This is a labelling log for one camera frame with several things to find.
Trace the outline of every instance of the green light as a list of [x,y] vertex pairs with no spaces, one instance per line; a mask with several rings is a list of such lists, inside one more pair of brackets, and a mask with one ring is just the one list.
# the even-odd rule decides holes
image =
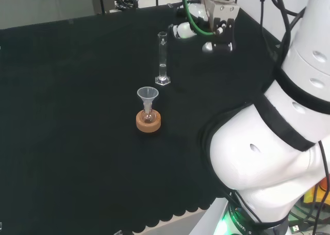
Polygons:
[[225,220],[220,220],[217,224],[216,230],[213,235],[224,235],[227,232],[227,224]]

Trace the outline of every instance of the yellow object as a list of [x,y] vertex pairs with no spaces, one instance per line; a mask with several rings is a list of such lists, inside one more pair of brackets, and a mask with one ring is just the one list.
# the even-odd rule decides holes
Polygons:
[[[313,197],[314,197],[314,190],[315,187],[308,190],[304,195],[304,203],[312,203]],[[323,191],[320,187],[318,188],[318,192],[316,195],[316,202],[320,203],[322,201],[322,198],[324,197],[325,191]],[[330,205],[330,195],[327,196],[325,203]]]

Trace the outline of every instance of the funnel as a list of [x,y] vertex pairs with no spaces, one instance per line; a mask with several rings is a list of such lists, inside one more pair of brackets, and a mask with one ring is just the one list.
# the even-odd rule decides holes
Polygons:
[[153,100],[158,96],[158,90],[153,87],[141,87],[138,90],[138,96],[142,99],[144,112],[149,114]]
[[153,87],[142,87],[137,93],[144,105],[136,117],[137,127],[142,132],[154,132],[160,127],[160,114],[152,109],[152,103],[159,92]]

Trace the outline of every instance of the black tablecloth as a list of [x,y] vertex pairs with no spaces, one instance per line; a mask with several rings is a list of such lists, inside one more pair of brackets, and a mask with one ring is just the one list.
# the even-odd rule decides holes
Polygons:
[[[240,11],[234,53],[204,55],[205,38],[170,38],[172,83],[155,86],[157,34],[175,22],[164,6],[0,32],[3,234],[142,231],[219,196],[197,133],[247,101],[272,62]],[[153,135],[135,124],[143,86],[159,90]]]

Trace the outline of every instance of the black strap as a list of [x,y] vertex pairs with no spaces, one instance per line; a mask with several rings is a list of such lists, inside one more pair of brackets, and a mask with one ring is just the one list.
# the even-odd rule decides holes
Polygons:
[[305,92],[288,77],[283,69],[276,68],[274,71],[275,79],[288,96],[308,109],[330,115],[330,102]]
[[314,146],[313,142],[306,140],[285,121],[263,94],[255,95],[253,103],[266,125],[288,145],[301,152]]
[[232,204],[228,205],[230,218],[241,234],[258,235],[268,228],[278,226],[288,220],[288,215],[277,222],[255,223],[251,217],[241,208],[235,208]]

